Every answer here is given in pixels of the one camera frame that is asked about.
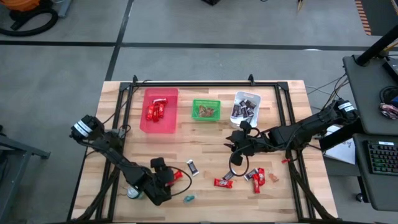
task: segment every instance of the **wooden tabletop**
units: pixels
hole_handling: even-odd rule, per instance
[[[304,82],[301,80],[287,81],[294,107],[294,115],[299,121],[310,116]],[[104,121],[114,113],[120,82],[105,82],[99,100],[96,116]],[[261,187],[260,194],[253,193],[251,181],[243,177],[234,177],[233,189],[213,186],[214,178],[222,178],[228,171],[228,159],[231,149],[228,137],[234,129],[229,124],[231,108],[237,91],[246,91],[261,96],[258,128],[265,130],[280,125],[275,90],[271,87],[183,87],[178,88],[177,130],[175,134],[146,134],[139,129],[142,103],[145,88],[134,94],[129,116],[131,131],[126,137],[124,155],[131,161],[150,167],[150,160],[164,157],[168,166],[179,167],[190,174],[186,162],[193,159],[198,175],[193,177],[193,184],[184,194],[173,197],[161,206],[155,206],[144,197],[133,200],[126,196],[128,184],[121,175],[114,222],[294,222],[297,221],[292,193],[292,185],[287,164],[282,164],[284,152],[256,154],[249,158],[250,168],[265,168],[278,176],[279,181],[272,183],[266,177],[266,184]],[[285,117],[288,119],[285,105]],[[221,119],[217,122],[199,122],[191,118],[193,99],[221,100]],[[106,124],[110,129],[111,121]],[[326,174],[325,164],[319,150],[308,147],[303,152],[307,168],[310,188],[321,204],[337,217],[336,207]],[[98,193],[103,175],[105,158],[94,153],[86,158],[80,185],[76,196],[72,218],[80,216]],[[241,167],[234,167],[242,172]],[[188,185],[188,178],[179,180],[172,193],[179,192]],[[183,203],[187,195],[195,195],[196,199],[189,204]],[[307,214],[305,200],[300,191],[304,214]],[[108,211],[109,198],[106,199],[104,215]]]

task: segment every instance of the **keyboard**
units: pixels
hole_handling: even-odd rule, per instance
[[[398,175],[398,142],[365,141],[372,174]]]

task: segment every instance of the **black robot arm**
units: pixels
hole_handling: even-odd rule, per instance
[[[119,131],[105,132],[97,118],[86,115],[72,127],[70,137],[104,155],[122,171],[129,185],[138,192],[144,192],[155,205],[172,198],[170,186],[167,185],[174,180],[172,169],[165,165],[161,157],[150,161],[155,173],[147,167],[130,162],[121,153],[123,138],[119,136]]]
[[[232,144],[225,145],[230,147],[233,152],[229,159],[229,167],[231,168],[231,163],[240,166],[243,160],[242,156],[246,156],[248,160],[248,156],[253,156],[259,152],[286,151],[286,159],[292,177],[301,186],[317,212],[323,219],[335,219],[320,204],[308,185],[301,178],[299,172],[297,172],[294,166],[295,159],[292,158],[292,150],[296,150],[299,156],[301,151],[311,141],[312,136],[324,133],[333,124],[348,125],[354,123],[357,119],[358,112],[352,107],[351,103],[339,99],[333,101],[319,113],[290,126],[279,126],[260,131],[257,128],[252,128],[249,123],[243,121],[240,125],[240,128],[243,130],[233,131],[232,135],[227,137]],[[257,132],[255,136],[249,135],[252,130]]]

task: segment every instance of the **snack in green bin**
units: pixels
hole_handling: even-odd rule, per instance
[[[203,105],[199,106],[199,117],[201,118],[208,118],[213,116],[214,109],[210,107],[205,107]]]

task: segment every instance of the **candy in white bin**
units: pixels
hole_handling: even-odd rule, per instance
[[[251,102],[252,104],[249,105],[249,107],[245,106],[246,104],[243,103],[243,101],[245,100],[246,102]],[[257,126],[257,119],[259,117],[260,103],[261,103],[261,96],[259,95],[253,93],[246,93],[243,91],[237,92],[235,95],[234,106],[232,107],[232,112],[231,112],[232,127],[239,129],[241,121],[250,121],[250,125],[255,128]],[[236,110],[234,113],[234,107],[236,109],[238,106],[242,108],[242,110],[249,110],[251,113],[254,113],[254,115],[251,117],[247,117],[246,114],[241,114],[241,113],[238,114]]]

